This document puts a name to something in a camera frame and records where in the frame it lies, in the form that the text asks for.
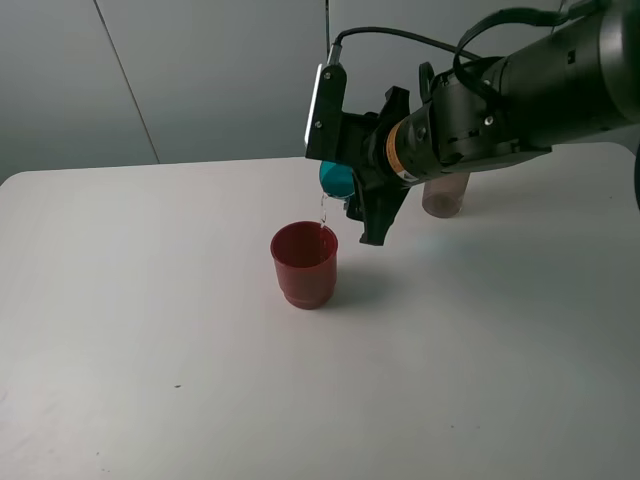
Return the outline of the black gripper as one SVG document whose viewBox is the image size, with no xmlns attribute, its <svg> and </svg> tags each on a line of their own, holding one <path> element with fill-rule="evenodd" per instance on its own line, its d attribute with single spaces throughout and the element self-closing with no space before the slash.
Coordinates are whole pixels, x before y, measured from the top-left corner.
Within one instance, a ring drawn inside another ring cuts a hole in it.
<svg viewBox="0 0 640 480">
<path fill-rule="evenodd" d="M 350 220 L 363 224 L 360 242 L 383 246 L 386 235 L 404 203 L 409 189 L 399 186 L 397 174 L 386 156 L 386 140 L 396 124 L 410 114 L 410 91 L 392 86 L 385 103 L 375 114 L 345 113 L 339 137 L 339 162 L 349 166 L 354 194 L 346 201 Z M 381 185 L 366 188 L 365 185 Z"/>
</svg>

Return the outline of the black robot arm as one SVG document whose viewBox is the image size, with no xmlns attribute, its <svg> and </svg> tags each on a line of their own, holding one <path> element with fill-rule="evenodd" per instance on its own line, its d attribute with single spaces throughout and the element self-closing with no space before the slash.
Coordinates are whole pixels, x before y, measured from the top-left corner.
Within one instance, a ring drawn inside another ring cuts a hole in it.
<svg viewBox="0 0 640 480">
<path fill-rule="evenodd" d="M 460 39 L 466 46 L 503 24 L 550 26 L 553 33 L 504 57 L 419 69 L 422 105 L 388 90 L 370 127 L 347 141 L 355 195 L 348 216 L 363 243 L 383 244 L 408 190 L 456 174 L 496 170 L 556 145 L 639 121 L 639 5 L 581 1 L 565 12 L 509 8 Z"/>
</svg>

